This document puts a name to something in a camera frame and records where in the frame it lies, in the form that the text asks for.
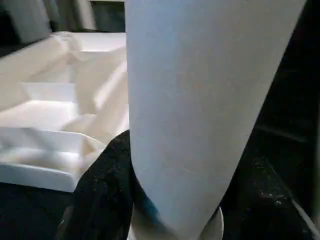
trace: white cardboard tube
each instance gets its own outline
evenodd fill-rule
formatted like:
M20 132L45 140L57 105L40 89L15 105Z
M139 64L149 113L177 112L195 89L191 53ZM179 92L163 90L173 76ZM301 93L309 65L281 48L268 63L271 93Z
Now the white cardboard tube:
M126 1L133 167L179 239L225 194L304 3Z

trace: white paper tube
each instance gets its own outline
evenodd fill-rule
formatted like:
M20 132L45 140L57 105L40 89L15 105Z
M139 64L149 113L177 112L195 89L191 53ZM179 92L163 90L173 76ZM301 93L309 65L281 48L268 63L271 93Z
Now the white paper tube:
M305 0L128 0L131 156L158 218L200 235Z

